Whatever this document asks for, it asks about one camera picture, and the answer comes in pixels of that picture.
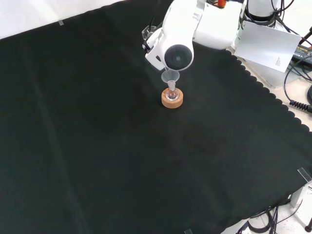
white wall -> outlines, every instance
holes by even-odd
[[[0,0],[0,39],[121,0]]]

table leg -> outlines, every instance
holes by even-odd
[[[311,218],[311,220],[310,220],[309,225],[308,225],[307,227],[305,227],[305,230],[306,230],[307,232],[309,232],[309,233],[312,231],[312,218]]]

paper sheet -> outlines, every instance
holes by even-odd
[[[285,72],[300,36],[244,21],[234,55]]]

black cable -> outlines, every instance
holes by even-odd
[[[290,216],[288,216],[287,218],[285,218],[285,219],[283,219],[283,220],[281,220],[281,221],[279,221],[279,222],[277,222],[277,223],[281,223],[281,222],[285,221],[286,219],[290,218],[291,216],[293,216],[293,215],[299,210],[299,208],[300,208],[302,202],[303,202],[303,200],[301,200],[300,205],[297,207],[297,209],[294,211],[294,213],[292,213]]]
[[[277,17],[276,20],[277,20],[288,32],[291,31],[291,32],[295,33],[296,35],[299,35],[299,34],[296,33],[293,29],[291,29],[291,28],[289,28],[288,26],[286,26],[285,23],[281,20],[281,18]],[[307,42],[308,44],[310,44],[310,45],[312,46],[312,43],[309,42],[307,39],[305,39],[305,38],[303,38],[303,37],[301,37],[301,38],[302,38],[302,40],[304,40],[305,42]]]
[[[157,0],[156,6],[155,6],[155,8],[154,8],[154,12],[153,12],[153,15],[152,15],[150,24],[149,24],[150,30],[151,30],[151,26],[152,26],[152,24],[153,24],[153,22],[154,22],[154,19],[155,19],[155,12],[157,11],[157,9],[158,9],[158,7],[159,7],[160,2],[161,2],[161,0]]]
[[[283,9],[280,9],[279,11],[277,11],[277,13],[278,13],[278,12],[283,12],[283,11],[287,10],[287,9],[293,4],[293,2],[294,2],[294,0],[292,0],[291,3],[289,3],[288,6],[286,6],[286,7],[284,7]]]
[[[309,76],[309,74],[307,73],[306,69],[304,69],[304,66],[303,66],[303,65],[301,65],[301,70],[303,71],[304,74],[306,74],[306,76],[308,77],[308,79],[309,79],[310,81],[312,81],[312,78]]]
[[[249,227],[250,231],[252,231],[254,233],[265,233],[265,232],[267,232],[270,229],[271,223],[272,223],[272,216],[271,216],[269,210],[266,211],[266,214],[267,214],[268,220],[269,220],[268,224],[265,227],[263,227],[263,228],[255,228],[248,221],[248,227]]]
[[[283,2],[282,8],[285,9],[285,2],[284,2],[284,0],[282,0],[282,2]],[[284,21],[284,16],[285,16],[285,10],[283,12],[282,21]]]
[[[287,77],[288,77],[289,73],[291,72],[291,70],[292,70],[296,65],[298,65],[299,63],[301,63],[303,60],[306,60],[306,59],[311,58],[311,57],[312,57],[312,55],[306,56],[306,57],[300,59],[300,60],[299,60],[298,62],[296,62],[295,64],[293,64],[293,65],[290,64],[290,65],[291,65],[291,68],[289,69],[289,71],[288,71],[288,73],[286,74],[285,79],[284,79],[284,92],[285,92],[285,95],[286,95],[287,99],[288,99],[289,101],[291,101],[291,102],[292,102],[293,100],[291,100],[291,99],[289,98],[289,96],[287,95],[287,92],[286,92],[286,80],[287,80]]]
[[[267,211],[259,212],[259,213],[255,214],[254,216],[251,216],[250,218],[258,218],[258,217],[264,215],[266,212],[267,212]]]

white paper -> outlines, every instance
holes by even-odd
[[[0,39],[120,0],[0,0]]]
[[[235,56],[285,72],[301,37],[245,21]]]

